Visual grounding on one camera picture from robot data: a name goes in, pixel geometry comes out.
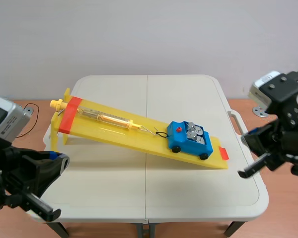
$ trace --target table handle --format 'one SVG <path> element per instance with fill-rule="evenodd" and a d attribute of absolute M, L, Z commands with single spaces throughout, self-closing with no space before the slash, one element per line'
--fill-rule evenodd
<path fill-rule="evenodd" d="M 242 117 L 240 116 L 240 114 L 237 111 L 235 111 L 235 110 L 228 111 L 228 115 L 235 119 L 238 129 L 240 130 L 240 132 L 242 134 L 245 134 L 248 132 Z"/>

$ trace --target robotic arm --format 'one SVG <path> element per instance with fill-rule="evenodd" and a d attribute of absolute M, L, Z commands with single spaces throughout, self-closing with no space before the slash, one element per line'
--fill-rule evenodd
<path fill-rule="evenodd" d="M 249 178 L 265 166 L 274 171 L 290 162 L 291 173 L 298 176 L 298 72 L 272 71 L 253 83 L 249 96 L 278 119 L 242 136 L 259 159 L 238 174 Z"/>
<path fill-rule="evenodd" d="M 11 146 L 29 118 L 21 107 L 0 98 L 0 209 L 5 205 L 10 208 L 20 206 L 51 222 L 60 216 L 61 211 L 53 211 L 40 197 L 66 169 L 69 158 L 53 151 Z"/>

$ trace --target wooden floor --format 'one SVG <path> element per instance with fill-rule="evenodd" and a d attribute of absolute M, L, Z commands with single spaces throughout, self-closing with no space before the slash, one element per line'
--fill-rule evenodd
<path fill-rule="evenodd" d="M 40 107 L 38 123 L 32 132 L 16 139 L 14 146 L 43 150 L 43 135 L 48 128 L 53 110 L 49 102 L 36 101 Z M 271 118 L 261 119 L 252 113 L 256 104 L 250 100 L 230 100 L 231 108 L 238 111 L 248 129 L 261 126 Z M 34 123 L 32 119 L 24 131 Z M 257 220 L 243 225 L 233 238 L 298 238 L 298 177 L 290 174 L 290 166 L 277 171 L 262 171 L 269 193 L 267 211 Z M 132 224 L 89 223 L 64 224 L 71 238 L 136 238 Z M 156 238 L 224 238 L 227 223 L 166 223 L 156 227 Z M 4 208 L 0 211 L 0 238 L 57 238 L 45 224 L 32 221 L 21 209 Z"/>

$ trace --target yellow ramp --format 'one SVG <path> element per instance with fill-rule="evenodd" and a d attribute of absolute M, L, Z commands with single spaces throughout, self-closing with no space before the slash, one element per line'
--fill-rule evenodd
<path fill-rule="evenodd" d="M 71 96 L 65 97 L 68 102 Z M 155 132 L 155 128 L 158 131 L 166 132 L 168 124 L 142 117 L 136 114 L 121 111 L 115 108 L 107 107 L 98 103 L 93 103 L 87 100 L 82 100 L 80 106 L 90 108 L 93 110 L 109 113 L 115 116 L 123 117 L 126 119 L 132 119 L 133 123 L 143 125 L 150 131 Z M 57 116 L 57 113 L 51 121 L 51 148 L 55 148 L 56 142 L 52 138 L 53 133 L 58 130 L 64 113 Z M 213 147 L 213 153 L 207 160 L 200 160 L 198 156 L 186 154 L 183 152 L 173 153 L 167 144 L 167 139 L 158 135 L 152 135 L 149 132 L 141 131 L 139 129 L 131 128 L 126 129 L 123 127 L 110 125 L 108 123 L 99 122 L 87 117 L 83 117 L 80 114 L 76 114 L 72 123 L 71 135 L 88 138 L 91 140 L 110 143 L 118 146 L 124 146 L 130 149 L 143 151 L 149 154 L 167 157 L 179 161 L 184 161 L 196 165 L 202 165 L 205 167 L 216 169 L 227 169 L 227 162 L 222 159 L 219 146 L 220 141 L 216 137 L 211 136 L 211 142 Z"/>

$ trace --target metal bracket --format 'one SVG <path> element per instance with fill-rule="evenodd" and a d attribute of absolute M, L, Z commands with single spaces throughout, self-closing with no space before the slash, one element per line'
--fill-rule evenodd
<path fill-rule="evenodd" d="M 33 108 L 32 107 L 29 107 L 29 106 L 27 106 L 23 110 L 26 111 L 27 113 L 29 113 L 30 115 L 32 115 L 33 114 L 33 111 L 34 111 Z"/>
<path fill-rule="evenodd" d="M 261 117 L 261 118 L 266 118 L 269 116 L 269 114 L 267 114 L 262 108 L 260 107 L 254 107 L 253 108 L 253 113 L 255 115 L 257 115 L 258 117 Z"/>

